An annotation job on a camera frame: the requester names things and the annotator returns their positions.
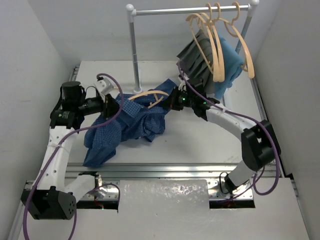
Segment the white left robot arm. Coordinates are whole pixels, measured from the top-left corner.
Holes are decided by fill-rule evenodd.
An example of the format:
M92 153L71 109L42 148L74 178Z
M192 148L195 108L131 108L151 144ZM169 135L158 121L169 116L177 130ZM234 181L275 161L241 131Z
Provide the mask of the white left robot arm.
M78 81L65 82L59 89L59 99L50 113L49 140L41 169L32 187L21 196L35 220L70 220L77 203L98 185L98 174L94 171L81 172L65 184L70 152L85 116L101 113L112 117L119 110L110 95L114 87L109 80L99 78L94 88L95 97L90 98Z

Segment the blue plaid shirt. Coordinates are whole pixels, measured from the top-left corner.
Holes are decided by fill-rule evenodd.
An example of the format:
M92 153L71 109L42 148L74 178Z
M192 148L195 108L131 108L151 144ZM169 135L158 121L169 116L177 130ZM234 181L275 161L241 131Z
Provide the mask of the blue plaid shirt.
M111 123L90 128L84 136L84 146L87 153L83 166L99 168L116 155L120 143L143 138L152 142L157 135L162 135L166 129L165 116L170 112L139 110L121 111Z

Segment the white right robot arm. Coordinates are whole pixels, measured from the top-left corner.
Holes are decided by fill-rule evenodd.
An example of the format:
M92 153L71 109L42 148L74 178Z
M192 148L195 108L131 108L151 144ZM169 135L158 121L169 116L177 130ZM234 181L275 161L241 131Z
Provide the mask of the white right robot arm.
M276 163L276 177L280 177L281 148L272 124L232 112L218 100L208 98L200 79L185 81L182 89L174 87L160 105L174 111L191 108L197 117L220 126L240 140L242 160L225 176L221 188L228 194L250 178L256 178L258 171L272 161Z

